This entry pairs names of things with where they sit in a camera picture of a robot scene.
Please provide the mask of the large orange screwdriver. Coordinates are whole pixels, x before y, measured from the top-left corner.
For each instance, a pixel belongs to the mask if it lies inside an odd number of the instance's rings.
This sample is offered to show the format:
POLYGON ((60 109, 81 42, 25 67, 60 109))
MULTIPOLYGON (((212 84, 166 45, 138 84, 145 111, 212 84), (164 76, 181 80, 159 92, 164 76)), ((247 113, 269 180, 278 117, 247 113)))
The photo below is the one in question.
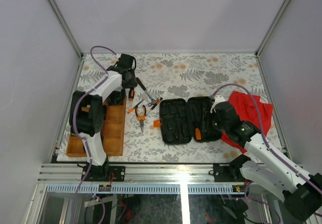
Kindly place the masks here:
POLYGON ((197 141, 202 140, 202 136, 206 132, 206 109, 197 112, 195 117, 195 137, 197 141))

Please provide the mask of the black plastic tool case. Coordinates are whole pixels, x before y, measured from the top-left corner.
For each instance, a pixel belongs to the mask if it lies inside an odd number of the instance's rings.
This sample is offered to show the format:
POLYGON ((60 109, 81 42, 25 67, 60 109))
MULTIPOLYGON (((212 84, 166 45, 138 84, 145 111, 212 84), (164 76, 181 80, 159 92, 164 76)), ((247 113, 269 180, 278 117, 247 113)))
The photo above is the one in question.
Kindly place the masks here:
MULTIPOLYGON (((188 144, 195 137, 195 117, 197 112, 206 109, 206 124, 208 113, 212 106, 210 97, 193 97, 187 101, 182 98, 162 100, 159 104, 159 119, 153 122, 159 127, 162 140, 167 145, 188 144)), ((221 138, 222 133, 208 133, 202 136, 201 141, 212 142, 221 138)))

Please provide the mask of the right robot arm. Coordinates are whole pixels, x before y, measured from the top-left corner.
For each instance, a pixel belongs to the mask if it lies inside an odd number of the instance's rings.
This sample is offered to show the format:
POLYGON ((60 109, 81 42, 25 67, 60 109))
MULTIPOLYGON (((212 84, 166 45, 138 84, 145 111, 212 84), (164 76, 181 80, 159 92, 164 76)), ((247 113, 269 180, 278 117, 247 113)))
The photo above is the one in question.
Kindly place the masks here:
POLYGON ((321 174, 311 174, 271 145, 251 122, 242 121, 228 101, 215 101, 210 112, 213 127, 261 160, 259 166, 245 155, 229 168, 235 181, 250 180, 274 194, 297 220, 306 221, 321 208, 321 174))

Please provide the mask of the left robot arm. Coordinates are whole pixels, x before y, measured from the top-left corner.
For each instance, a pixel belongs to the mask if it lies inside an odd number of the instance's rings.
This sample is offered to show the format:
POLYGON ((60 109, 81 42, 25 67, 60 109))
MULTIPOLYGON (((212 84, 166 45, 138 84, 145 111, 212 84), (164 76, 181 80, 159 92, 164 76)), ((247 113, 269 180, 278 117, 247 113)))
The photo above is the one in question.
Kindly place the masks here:
POLYGON ((103 68, 102 80, 88 91, 75 91, 70 106, 70 131, 83 142, 87 156, 85 179, 105 181, 110 177, 107 154, 103 148, 101 131, 108 106, 123 104, 125 90, 137 86, 136 59, 122 53, 114 65, 103 68))

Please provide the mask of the black orange handle screwdriver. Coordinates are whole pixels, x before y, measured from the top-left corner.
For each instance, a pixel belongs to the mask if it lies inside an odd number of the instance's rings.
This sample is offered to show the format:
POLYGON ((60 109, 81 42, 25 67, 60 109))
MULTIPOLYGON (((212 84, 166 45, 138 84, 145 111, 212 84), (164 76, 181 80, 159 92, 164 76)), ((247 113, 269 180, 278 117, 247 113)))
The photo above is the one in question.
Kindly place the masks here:
POLYGON ((128 92, 128 100, 133 101, 134 96, 135 96, 135 90, 134 90, 134 88, 130 88, 129 92, 128 92))

